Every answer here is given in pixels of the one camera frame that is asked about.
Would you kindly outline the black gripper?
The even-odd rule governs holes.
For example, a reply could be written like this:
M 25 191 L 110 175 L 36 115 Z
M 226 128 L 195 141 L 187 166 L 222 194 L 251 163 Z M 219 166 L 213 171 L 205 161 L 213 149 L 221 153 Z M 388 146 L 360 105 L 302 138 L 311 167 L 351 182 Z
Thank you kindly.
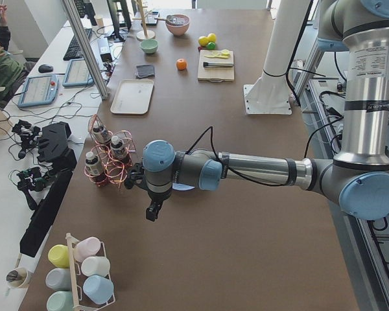
M 158 219 L 163 202 L 169 198 L 169 190 L 151 190 L 148 187 L 148 182 L 145 177 L 145 169 L 142 162 L 134 164 L 127 170 L 124 187 L 130 190 L 133 186 L 147 191 L 151 199 L 151 203 L 146 209 L 146 219 L 151 222 L 155 222 Z

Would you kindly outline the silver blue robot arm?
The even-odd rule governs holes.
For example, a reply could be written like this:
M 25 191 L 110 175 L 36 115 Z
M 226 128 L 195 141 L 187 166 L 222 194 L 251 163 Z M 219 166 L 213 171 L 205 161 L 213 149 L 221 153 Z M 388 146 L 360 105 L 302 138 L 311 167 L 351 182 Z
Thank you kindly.
M 225 178 L 268 187 L 298 186 L 364 220 L 389 214 L 389 1 L 323 1 L 318 41 L 349 50 L 342 147 L 331 160 L 276 159 L 198 150 L 177 152 L 152 141 L 124 185 L 148 192 L 146 218 L 154 221 L 174 184 L 215 190 Z

